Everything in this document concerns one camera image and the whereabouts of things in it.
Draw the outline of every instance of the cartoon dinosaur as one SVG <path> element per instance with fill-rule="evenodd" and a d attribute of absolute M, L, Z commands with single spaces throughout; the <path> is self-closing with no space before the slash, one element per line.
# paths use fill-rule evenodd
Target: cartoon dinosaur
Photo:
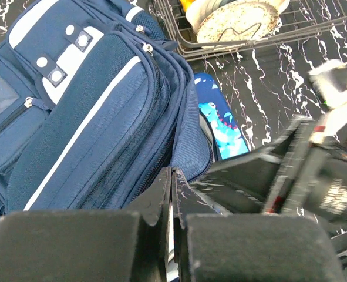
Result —
<path fill-rule="evenodd" d="M 242 134 L 238 127 L 224 124 L 218 116 L 216 105 L 212 102 L 199 104 L 201 112 L 206 116 L 213 129 L 216 143 L 218 144 L 221 157 L 227 159 L 240 154 L 240 147 L 243 144 Z M 224 118 L 232 120 L 232 114 L 226 113 Z"/>

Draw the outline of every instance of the blue bag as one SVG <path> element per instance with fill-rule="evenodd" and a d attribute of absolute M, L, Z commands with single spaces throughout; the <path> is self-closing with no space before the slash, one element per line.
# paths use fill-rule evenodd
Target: blue bag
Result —
<path fill-rule="evenodd" d="M 0 44 L 0 216 L 121 209 L 164 166 L 205 173 L 194 76 L 172 46 L 124 0 L 31 5 Z"/>

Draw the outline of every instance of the plate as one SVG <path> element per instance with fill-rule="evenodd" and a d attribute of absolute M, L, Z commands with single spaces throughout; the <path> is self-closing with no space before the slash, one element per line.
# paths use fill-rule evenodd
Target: plate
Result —
<path fill-rule="evenodd" d="M 275 28 L 278 18 L 277 9 L 268 3 L 255 0 L 231 2 L 201 23 L 197 42 L 257 40 Z"/>

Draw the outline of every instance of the black marble surface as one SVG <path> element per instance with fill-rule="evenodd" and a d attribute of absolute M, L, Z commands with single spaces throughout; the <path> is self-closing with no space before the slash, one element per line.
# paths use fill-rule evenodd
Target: black marble surface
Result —
<path fill-rule="evenodd" d="M 326 17 L 324 9 L 331 15 L 339 14 L 335 1 L 326 2 L 325 7 L 318 9 L 318 15 Z M 0 0 L 0 42 L 31 2 Z M 149 0 L 133 3 L 156 14 Z M 277 138 L 294 114 L 319 118 L 324 107 L 308 83 L 307 72 L 336 58 L 347 62 L 347 22 L 302 42 L 219 56 L 191 65 L 195 72 L 205 71 L 216 78 L 249 148 L 255 149 Z M 347 125 L 337 138 L 347 145 Z"/>

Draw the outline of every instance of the dish rack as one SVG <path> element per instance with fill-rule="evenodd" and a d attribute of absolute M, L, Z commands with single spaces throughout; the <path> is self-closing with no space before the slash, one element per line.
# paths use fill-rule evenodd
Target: dish rack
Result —
<path fill-rule="evenodd" d="M 309 39 L 347 20 L 346 0 L 291 0 L 267 36 L 249 41 L 217 42 L 214 46 L 214 42 L 196 42 L 180 0 L 156 0 L 155 9 L 169 38 L 178 42 L 177 52 L 187 61 Z"/>

